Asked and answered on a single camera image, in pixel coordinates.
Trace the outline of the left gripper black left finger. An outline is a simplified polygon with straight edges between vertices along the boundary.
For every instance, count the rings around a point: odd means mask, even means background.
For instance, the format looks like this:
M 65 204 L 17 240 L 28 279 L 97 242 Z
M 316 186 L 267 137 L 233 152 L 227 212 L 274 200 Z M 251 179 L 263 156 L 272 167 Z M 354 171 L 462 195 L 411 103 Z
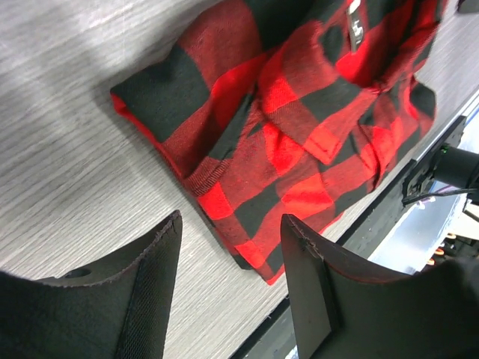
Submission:
M 172 212 L 62 277 L 1 273 L 3 358 L 161 358 L 183 221 Z

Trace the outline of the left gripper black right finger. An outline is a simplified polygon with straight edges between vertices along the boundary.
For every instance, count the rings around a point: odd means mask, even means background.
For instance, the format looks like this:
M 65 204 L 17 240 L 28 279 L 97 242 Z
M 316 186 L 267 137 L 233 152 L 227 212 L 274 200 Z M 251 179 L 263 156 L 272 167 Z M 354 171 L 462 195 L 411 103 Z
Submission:
M 293 215 L 281 247 L 301 358 L 476 358 L 478 261 L 414 275 L 379 266 Z

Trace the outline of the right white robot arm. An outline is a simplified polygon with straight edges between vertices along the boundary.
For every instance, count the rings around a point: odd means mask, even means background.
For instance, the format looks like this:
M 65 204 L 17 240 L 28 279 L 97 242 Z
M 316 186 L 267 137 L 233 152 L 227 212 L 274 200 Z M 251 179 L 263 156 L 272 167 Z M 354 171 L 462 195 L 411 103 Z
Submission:
M 469 200 L 478 203 L 478 154 L 458 147 L 465 127 L 466 117 L 460 115 L 415 163 L 403 184 L 404 206 L 428 197 L 456 194 L 466 194 Z M 434 181 L 453 189 L 432 193 L 429 188 Z

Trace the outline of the red black plaid shirt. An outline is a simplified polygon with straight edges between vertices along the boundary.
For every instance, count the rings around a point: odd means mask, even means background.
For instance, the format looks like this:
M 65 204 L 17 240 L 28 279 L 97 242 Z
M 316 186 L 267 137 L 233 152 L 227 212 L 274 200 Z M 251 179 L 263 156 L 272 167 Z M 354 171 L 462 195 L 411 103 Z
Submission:
M 280 223 L 324 231 L 427 134 L 415 78 L 445 1 L 221 1 L 168 56 L 115 85 L 231 255 L 284 273 Z

